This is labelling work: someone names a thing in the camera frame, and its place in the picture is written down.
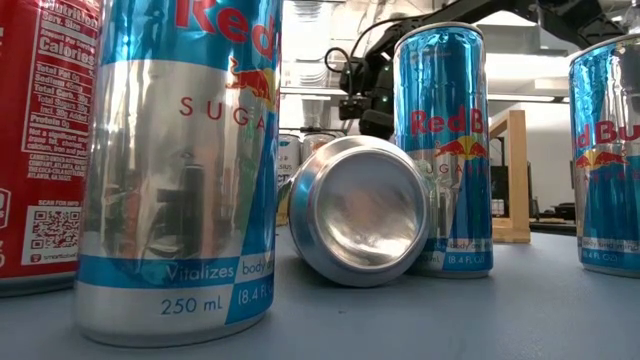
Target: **qr code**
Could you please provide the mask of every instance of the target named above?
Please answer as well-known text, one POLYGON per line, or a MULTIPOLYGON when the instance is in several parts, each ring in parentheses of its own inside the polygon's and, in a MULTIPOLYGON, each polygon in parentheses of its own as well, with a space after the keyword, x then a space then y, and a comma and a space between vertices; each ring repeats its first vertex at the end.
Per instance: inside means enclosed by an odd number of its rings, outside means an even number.
POLYGON ((22 263, 75 261, 80 211, 80 207, 29 206, 22 263))

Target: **gray table surface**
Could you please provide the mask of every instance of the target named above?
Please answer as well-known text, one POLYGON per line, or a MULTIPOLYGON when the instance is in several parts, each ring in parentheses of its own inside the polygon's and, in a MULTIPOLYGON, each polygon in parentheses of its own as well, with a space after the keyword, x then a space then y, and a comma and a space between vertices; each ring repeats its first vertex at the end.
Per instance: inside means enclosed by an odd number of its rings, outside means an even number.
POLYGON ((279 229, 276 301, 240 334, 132 350, 81 337, 72 292, 0 299, 0 359, 640 359, 640 280, 587 272, 576 240, 532 234, 496 245, 491 276, 403 276, 375 289, 332 285, 279 229))

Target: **red can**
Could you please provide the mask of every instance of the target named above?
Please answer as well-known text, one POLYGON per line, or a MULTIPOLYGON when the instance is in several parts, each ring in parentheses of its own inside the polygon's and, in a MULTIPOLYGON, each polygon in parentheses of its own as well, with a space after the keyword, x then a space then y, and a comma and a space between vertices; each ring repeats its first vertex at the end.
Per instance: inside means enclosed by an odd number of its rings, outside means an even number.
POLYGON ((73 284, 100 10, 0 1, 0 296, 73 284))

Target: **nutrition facts label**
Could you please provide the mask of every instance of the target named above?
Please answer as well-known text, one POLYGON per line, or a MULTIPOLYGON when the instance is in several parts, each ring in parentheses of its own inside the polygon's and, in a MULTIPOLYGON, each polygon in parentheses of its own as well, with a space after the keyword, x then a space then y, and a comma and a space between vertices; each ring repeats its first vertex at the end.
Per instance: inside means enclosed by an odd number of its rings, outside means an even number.
POLYGON ((27 178, 72 181, 86 169, 98 20, 75 3, 41 1, 22 139, 27 178))

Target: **wooden frame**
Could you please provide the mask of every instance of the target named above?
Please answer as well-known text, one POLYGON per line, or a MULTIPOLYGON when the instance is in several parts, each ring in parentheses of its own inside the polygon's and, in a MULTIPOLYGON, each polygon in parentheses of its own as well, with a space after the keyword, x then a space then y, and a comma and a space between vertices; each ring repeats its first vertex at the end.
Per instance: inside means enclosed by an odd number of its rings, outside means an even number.
POLYGON ((495 243, 531 242, 529 230, 529 177, 527 172, 527 126, 524 110, 509 110, 489 128, 493 139, 507 132, 509 167, 509 218, 493 219, 495 243))

